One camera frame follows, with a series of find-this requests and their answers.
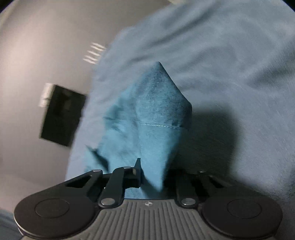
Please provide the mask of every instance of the gray blue blanket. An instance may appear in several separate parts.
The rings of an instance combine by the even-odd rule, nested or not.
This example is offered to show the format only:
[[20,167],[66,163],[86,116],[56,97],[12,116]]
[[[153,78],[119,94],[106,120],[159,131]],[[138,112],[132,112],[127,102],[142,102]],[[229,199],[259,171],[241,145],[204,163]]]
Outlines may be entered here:
[[159,61],[192,104],[176,164],[277,199],[277,238],[295,239],[294,37],[295,13],[276,0],[169,6],[122,31],[96,68],[67,179],[86,171],[86,146],[99,146],[107,109]]

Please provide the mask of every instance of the black panel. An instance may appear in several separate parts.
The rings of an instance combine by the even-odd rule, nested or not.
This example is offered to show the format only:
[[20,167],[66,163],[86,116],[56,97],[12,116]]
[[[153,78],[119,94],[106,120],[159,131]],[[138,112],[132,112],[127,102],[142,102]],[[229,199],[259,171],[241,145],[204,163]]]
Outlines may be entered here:
[[40,137],[70,146],[85,99],[83,94],[55,85]]

